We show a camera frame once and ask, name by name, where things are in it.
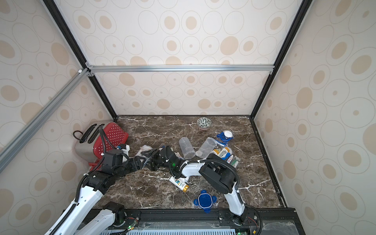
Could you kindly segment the white shampoo tube gold cap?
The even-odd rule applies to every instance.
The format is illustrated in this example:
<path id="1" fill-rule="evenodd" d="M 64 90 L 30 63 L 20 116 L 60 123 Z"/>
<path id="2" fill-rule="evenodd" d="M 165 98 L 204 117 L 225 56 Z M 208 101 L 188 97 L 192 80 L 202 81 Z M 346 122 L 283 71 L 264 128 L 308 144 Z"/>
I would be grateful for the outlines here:
<path id="1" fill-rule="evenodd" d="M 183 192 L 186 192 L 190 187 L 188 184 L 180 181 L 180 178 L 176 179 L 171 176 L 169 181 Z"/>

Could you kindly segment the clear comb disc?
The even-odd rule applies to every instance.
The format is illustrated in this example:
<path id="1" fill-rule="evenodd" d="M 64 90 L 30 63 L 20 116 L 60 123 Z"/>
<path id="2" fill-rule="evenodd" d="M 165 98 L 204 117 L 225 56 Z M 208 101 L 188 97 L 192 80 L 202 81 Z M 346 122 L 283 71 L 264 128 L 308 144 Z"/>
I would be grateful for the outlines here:
<path id="1" fill-rule="evenodd" d="M 180 178 L 180 181 L 182 181 L 182 182 L 188 184 L 188 183 L 189 183 L 189 179 L 190 179 L 189 177 L 186 177 L 186 178 Z"/>

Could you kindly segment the white bottle orange cap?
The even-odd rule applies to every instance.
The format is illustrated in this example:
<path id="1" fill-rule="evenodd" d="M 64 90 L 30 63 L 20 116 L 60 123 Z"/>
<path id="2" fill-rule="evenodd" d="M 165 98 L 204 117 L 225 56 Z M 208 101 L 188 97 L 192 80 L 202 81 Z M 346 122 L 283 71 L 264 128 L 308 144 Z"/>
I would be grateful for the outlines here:
<path id="1" fill-rule="evenodd" d="M 214 149 L 212 151 L 212 153 L 215 154 L 216 156 L 219 156 L 220 152 L 221 152 L 221 150 L 219 150 L 219 149 Z"/>

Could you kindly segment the white tube orange cap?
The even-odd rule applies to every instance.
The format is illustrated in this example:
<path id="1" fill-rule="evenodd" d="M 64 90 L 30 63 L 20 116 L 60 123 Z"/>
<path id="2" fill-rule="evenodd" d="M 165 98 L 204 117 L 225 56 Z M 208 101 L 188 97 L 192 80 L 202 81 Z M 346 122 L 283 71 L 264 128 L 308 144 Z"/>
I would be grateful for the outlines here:
<path id="1" fill-rule="evenodd" d="M 226 161 L 231 157 L 232 153 L 233 151 L 229 147 L 224 147 L 220 150 L 218 156 L 224 161 Z"/>

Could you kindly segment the round white soap disc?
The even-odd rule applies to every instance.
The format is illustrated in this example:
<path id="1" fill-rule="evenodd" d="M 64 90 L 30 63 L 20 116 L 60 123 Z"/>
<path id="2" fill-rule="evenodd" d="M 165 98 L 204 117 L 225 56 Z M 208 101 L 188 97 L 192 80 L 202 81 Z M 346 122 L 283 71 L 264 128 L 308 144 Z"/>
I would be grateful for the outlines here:
<path id="1" fill-rule="evenodd" d="M 233 133 L 231 131 L 228 131 L 228 130 L 224 131 L 223 134 L 224 134 L 226 140 L 233 138 Z"/>

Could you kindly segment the packaged toothbrush kit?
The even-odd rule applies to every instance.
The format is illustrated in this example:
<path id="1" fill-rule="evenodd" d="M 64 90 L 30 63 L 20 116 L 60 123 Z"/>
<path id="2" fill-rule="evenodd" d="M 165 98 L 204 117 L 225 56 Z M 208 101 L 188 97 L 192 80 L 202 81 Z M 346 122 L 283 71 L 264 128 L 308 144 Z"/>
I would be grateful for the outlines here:
<path id="1" fill-rule="evenodd" d="M 228 159 L 227 159 L 227 163 L 229 163 L 231 166 L 233 166 L 234 168 L 236 168 L 238 166 L 238 164 L 240 163 L 240 158 L 235 156 L 235 155 L 231 155 Z"/>

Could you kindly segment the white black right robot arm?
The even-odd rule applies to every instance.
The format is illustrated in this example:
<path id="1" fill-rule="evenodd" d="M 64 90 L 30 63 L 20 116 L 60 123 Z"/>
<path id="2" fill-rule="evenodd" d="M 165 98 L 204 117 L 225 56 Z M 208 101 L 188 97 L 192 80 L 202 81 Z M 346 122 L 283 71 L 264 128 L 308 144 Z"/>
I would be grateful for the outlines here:
<path id="1" fill-rule="evenodd" d="M 186 182 L 186 178 L 202 176 L 218 193 L 224 195 L 233 215 L 233 223 L 242 226 L 248 222 L 256 227 L 253 234 L 261 233 L 261 216 L 257 209 L 243 201 L 239 191 L 240 177 L 236 168 L 216 154 L 211 153 L 203 160 L 185 160 L 178 157 L 171 147 L 164 146 L 143 151 L 141 155 L 146 157 L 144 166 L 151 171 L 157 171 L 161 167 L 168 169 L 171 174 L 170 181 L 178 187 Z"/>

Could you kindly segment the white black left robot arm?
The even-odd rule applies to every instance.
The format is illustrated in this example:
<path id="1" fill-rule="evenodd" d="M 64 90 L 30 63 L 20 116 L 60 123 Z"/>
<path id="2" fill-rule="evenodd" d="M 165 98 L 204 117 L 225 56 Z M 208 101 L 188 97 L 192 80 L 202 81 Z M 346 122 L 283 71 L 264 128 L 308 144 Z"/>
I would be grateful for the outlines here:
<path id="1" fill-rule="evenodd" d="M 46 232 L 47 235 L 73 235 L 93 206 L 119 178 L 146 166 L 148 158 L 128 157 L 127 145 L 118 148 L 112 146 L 111 150 L 106 150 L 106 144 L 111 142 L 102 127 L 99 128 L 99 134 L 103 146 L 100 162 L 81 178 L 74 200 Z"/>

